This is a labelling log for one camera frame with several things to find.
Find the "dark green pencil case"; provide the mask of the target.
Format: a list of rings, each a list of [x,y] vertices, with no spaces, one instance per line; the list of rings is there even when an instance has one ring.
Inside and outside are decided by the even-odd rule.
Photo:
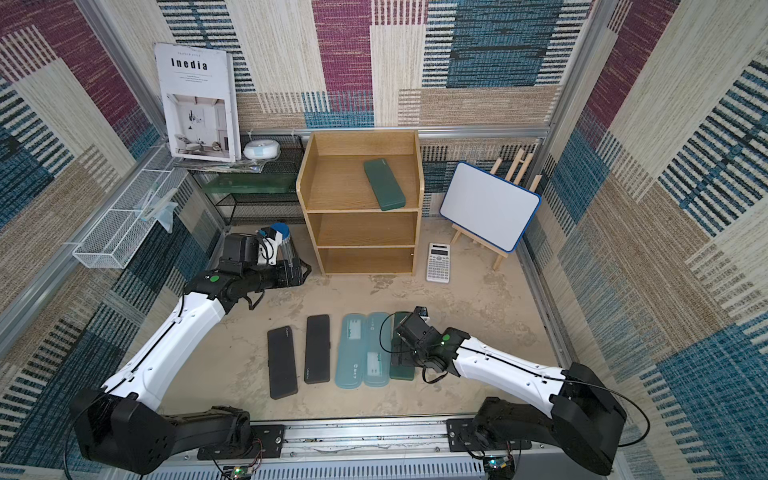
[[[392,332],[391,345],[388,347],[390,354],[389,376],[392,380],[413,381],[415,378],[415,365],[412,357],[405,351],[402,339]]]
[[[405,194],[386,159],[367,160],[363,163],[363,169],[381,211],[391,211],[406,205]]]

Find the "light blue pencil case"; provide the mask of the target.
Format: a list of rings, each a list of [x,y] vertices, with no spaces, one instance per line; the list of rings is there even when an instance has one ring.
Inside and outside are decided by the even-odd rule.
[[[347,314],[341,325],[335,384],[341,389],[356,389],[363,383],[366,362],[366,323],[362,314]]]
[[[363,382],[371,388],[386,386],[390,380],[392,316],[371,313],[365,322],[366,347]]]

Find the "black pencil case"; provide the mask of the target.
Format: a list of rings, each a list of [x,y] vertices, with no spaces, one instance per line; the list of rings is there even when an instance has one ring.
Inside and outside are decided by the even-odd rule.
[[[330,316],[307,318],[305,336],[304,382],[318,384],[330,381]]]
[[[298,392],[293,332],[290,326],[267,333],[270,398],[282,399]]]

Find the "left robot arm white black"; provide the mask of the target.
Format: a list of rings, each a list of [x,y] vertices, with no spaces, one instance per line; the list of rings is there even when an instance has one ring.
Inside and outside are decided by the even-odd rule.
[[[302,285],[311,272],[290,229],[275,223],[229,234],[215,268],[188,281],[159,329],[98,389],[70,404],[71,425],[86,460],[148,475],[169,457],[198,448],[249,453],[250,414],[230,406],[163,415],[157,409],[181,367],[240,301],[255,309],[266,291]]]

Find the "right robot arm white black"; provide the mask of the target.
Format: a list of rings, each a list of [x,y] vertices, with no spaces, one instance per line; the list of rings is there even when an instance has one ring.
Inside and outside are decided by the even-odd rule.
[[[470,436],[483,446],[531,441],[555,446],[586,470],[611,472],[627,419],[615,392],[587,366],[536,364],[492,348],[455,328],[443,332],[411,312],[393,334],[415,364],[442,375],[476,380],[513,397],[488,397]]]

